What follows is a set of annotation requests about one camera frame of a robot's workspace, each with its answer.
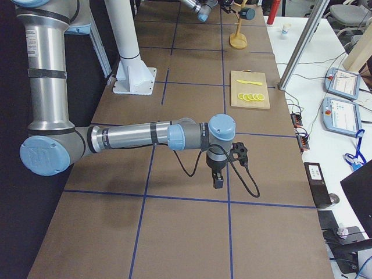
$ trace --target red cylinder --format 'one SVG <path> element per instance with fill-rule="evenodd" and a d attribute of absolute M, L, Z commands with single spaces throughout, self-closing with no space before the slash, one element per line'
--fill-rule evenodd
<path fill-rule="evenodd" d="M 274 23 L 274 19 L 275 19 L 275 16 L 277 15 L 279 5 L 280 5 L 280 0 L 273 1 L 273 4 L 271 5 L 271 9 L 270 9 L 269 18 L 267 19 L 267 24 L 272 25 Z"/>

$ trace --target office chair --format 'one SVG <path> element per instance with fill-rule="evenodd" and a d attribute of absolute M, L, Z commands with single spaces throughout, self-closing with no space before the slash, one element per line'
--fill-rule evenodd
<path fill-rule="evenodd" d="M 330 7 L 330 12 L 324 16 L 324 18 L 331 16 L 344 26 L 344 28 L 337 33 L 337 37 L 340 37 L 346 31 L 360 30 L 363 32 L 367 22 L 372 17 L 371 0 L 359 0 L 358 6 L 350 5 L 351 2 L 352 1 L 346 0 L 344 4 L 332 5 Z"/>

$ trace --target brown table surface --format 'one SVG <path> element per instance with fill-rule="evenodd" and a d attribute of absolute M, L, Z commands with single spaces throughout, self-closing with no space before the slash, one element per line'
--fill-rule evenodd
<path fill-rule="evenodd" d="M 187 177 L 165 146 L 111 150 L 75 164 L 29 278 L 333 278 L 262 11 L 244 22 L 216 7 L 200 23 L 178 2 L 142 2 L 142 60 L 157 67 L 151 96 L 102 95 L 93 124 L 115 126 L 227 113 L 248 148 L 261 197 L 231 167 L 213 189 L 205 154 Z M 266 73 L 271 109 L 230 106 L 230 71 Z M 186 169 L 198 151 L 179 152 Z M 252 188 L 244 169 L 238 167 Z"/>

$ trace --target white table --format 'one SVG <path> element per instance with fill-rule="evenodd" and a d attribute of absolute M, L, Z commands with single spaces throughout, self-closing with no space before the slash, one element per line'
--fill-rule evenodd
<path fill-rule="evenodd" d="M 267 26 L 277 63 L 288 63 L 306 22 L 307 18 L 276 17 L 274 24 Z M 284 23 L 292 24 L 287 35 L 281 34 Z M 336 58 L 343 52 L 344 48 L 328 21 L 322 19 L 312 40 L 305 48 L 300 62 L 322 62 L 327 59 Z M 343 54 L 335 61 L 332 60 L 321 64 L 299 64 L 296 67 L 295 73 L 308 78 L 324 77 L 332 63 L 332 67 L 344 69 L 341 62 L 344 61 L 346 55 Z M 282 75 L 286 65 L 278 64 L 277 67 L 279 74 Z M 325 96 L 341 98 L 332 94 L 325 95 L 326 91 L 323 82 L 323 79 L 307 80 L 303 77 L 292 76 L 286 88 L 286 92 L 295 96 L 300 106 L 305 108 L 302 112 L 302 122 L 308 132 L 310 132 L 310 125 L 316 117 L 323 98 Z M 364 82 L 361 83 L 361 88 L 367 89 Z M 372 95 L 369 93 L 360 92 L 356 102 L 372 109 Z M 360 115 L 362 120 L 372 120 L 372 113 L 363 108 L 360 108 Z M 361 152 L 366 157 L 366 160 L 369 161 L 372 159 L 372 127 L 371 124 L 362 125 L 366 132 L 363 137 Z M 339 204 L 328 209 L 332 209 L 340 227 L 358 226 L 363 231 L 364 229 L 354 214 L 340 185 L 340 181 L 352 172 L 350 166 L 345 162 L 343 154 L 355 153 L 355 139 L 327 131 L 323 126 L 321 113 L 319 113 L 313 125 L 309 145 L 310 150 L 305 151 L 302 155 L 303 161 L 320 163 L 328 192 L 335 193 L 340 198 Z M 335 278 L 340 278 L 341 273 L 337 264 L 332 263 L 332 268 Z"/>

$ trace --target warning sticker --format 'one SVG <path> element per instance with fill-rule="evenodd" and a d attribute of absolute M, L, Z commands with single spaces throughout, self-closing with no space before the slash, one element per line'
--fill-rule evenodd
<path fill-rule="evenodd" d="M 37 57 L 39 55 L 36 30 L 26 30 L 27 56 Z"/>

